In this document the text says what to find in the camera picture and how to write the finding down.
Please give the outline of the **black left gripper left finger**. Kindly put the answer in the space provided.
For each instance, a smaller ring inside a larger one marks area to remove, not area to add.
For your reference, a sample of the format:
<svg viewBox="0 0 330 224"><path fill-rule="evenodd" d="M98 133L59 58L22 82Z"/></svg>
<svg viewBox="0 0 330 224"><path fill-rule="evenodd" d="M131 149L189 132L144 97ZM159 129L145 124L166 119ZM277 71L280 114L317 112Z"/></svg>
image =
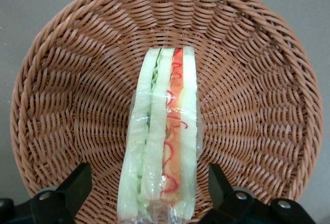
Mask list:
<svg viewBox="0 0 330 224"><path fill-rule="evenodd" d="M91 165L81 163L56 190L44 190L31 199L33 222L75 223L75 216L91 189Z"/></svg>

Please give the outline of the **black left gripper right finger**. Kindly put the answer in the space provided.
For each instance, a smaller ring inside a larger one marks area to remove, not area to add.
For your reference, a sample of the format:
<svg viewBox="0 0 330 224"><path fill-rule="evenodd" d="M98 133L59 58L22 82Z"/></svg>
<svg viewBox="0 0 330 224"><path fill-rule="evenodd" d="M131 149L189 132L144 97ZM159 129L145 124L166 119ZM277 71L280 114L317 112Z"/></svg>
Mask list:
<svg viewBox="0 0 330 224"><path fill-rule="evenodd" d="M252 216L254 198L234 190L218 164L209 165L208 190L213 207L199 223L257 223Z"/></svg>

